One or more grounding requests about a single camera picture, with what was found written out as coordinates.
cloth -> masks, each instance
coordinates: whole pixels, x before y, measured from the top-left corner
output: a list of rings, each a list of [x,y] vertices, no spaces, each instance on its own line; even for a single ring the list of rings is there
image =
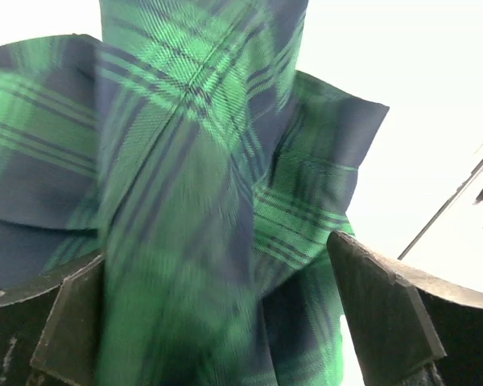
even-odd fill
[[[325,241],[388,108],[295,70],[307,4],[103,0],[103,43],[0,47],[0,288],[104,250],[97,384],[340,384]]]

white background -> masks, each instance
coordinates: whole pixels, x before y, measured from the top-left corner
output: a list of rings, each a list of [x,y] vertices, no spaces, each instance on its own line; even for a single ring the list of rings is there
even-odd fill
[[[97,1],[0,2],[0,44],[67,33],[100,38]],[[483,0],[310,0],[299,69],[391,107],[349,216],[362,242],[398,256],[483,142]],[[466,258],[420,265],[459,270],[454,276],[473,286],[483,258],[452,264]],[[356,386],[357,377],[349,368],[345,383]]]

shirt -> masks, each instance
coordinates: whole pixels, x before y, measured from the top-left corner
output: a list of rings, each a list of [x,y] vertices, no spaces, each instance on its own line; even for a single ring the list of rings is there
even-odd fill
[[[102,42],[0,47],[0,289],[104,250],[98,385],[340,384],[325,241],[388,108],[295,70],[307,4],[102,0]]]

green and navy garment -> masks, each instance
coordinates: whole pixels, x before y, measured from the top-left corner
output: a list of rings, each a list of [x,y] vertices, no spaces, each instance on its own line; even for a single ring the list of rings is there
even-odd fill
[[[0,289],[104,251],[98,385],[340,384],[325,241],[388,108],[295,70],[307,4],[102,0],[102,42],[0,47]]]

plaid pattern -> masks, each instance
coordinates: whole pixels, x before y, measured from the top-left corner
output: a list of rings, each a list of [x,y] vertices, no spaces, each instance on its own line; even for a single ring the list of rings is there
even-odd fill
[[[0,47],[0,287],[99,244],[99,385],[341,382],[324,243],[387,108],[295,71],[306,7],[103,0],[103,44]]]

